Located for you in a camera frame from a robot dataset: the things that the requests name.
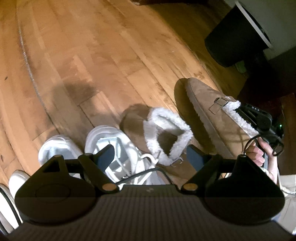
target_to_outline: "white cord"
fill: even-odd
[[[152,155],[150,154],[143,154],[141,156],[141,159],[143,160],[144,158],[149,158],[151,160],[151,165],[148,169],[152,169],[152,168],[155,168],[155,165],[157,164],[158,160],[155,159]],[[142,180],[138,183],[138,179],[141,177],[136,177],[134,179],[134,185],[143,185],[143,183],[150,177],[150,175],[152,174],[152,172],[149,172],[147,173],[143,178]]]
[[[288,195],[296,196],[296,192],[290,192],[290,190],[288,188],[282,186],[282,184],[281,184],[281,178],[280,178],[280,174],[279,174],[279,169],[278,169],[278,179],[279,179],[279,188],[281,189],[281,191],[283,193],[286,193]]]

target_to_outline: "wooden floor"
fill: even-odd
[[[196,77],[236,97],[245,78],[219,66],[204,38],[229,9],[129,0],[0,2],[0,182],[32,175],[38,150],[65,134],[82,149],[97,125],[142,103],[177,112],[174,86]]]

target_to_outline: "white shoe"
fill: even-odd
[[[22,223],[14,199],[4,184],[0,184],[0,221],[0,229],[4,234],[11,233]]]
[[[155,168],[157,164],[157,160],[152,155],[142,155],[121,130],[108,125],[97,126],[90,131],[86,138],[85,153],[96,154],[108,144],[113,145],[115,156],[106,168],[105,173],[115,183],[136,173]],[[149,172],[136,177],[127,184],[160,185],[163,183],[155,172]]]
[[[82,154],[79,147],[69,137],[56,135],[49,138],[42,145],[38,153],[38,161],[40,165],[43,165],[54,155],[63,155],[64,159],[77,159]],[[80,178],[78,173],[70,174],[71,176]]]
[[[27,173],[25,173],[24,171],[16,170],[13,172],[13,174],[11,175],[9,182],[8,182],[9,191],[10,191],[13,199],[15,198],[15,194],[20,189],[20,187],[29,178],[30,178],[30,176]]]

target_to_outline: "fuzzy slipper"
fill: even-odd
[[[162,165],[179,159],[193,137],[190,127],[171,110],[135,105],[125,111],[120,129]]]
[[[97,126],[90,131],[86,138],[85,153],[96,154],[108,144],[113,145],[115,155],[110,163],[104,164],[106,166],[104,172],[115,183],[136,173],[155,168],[157,164],[150,154],[142,155],[121,130],[108,125]],[[149,172],[127,184],[161,185],[163,181],[158,178],[156,172]]]

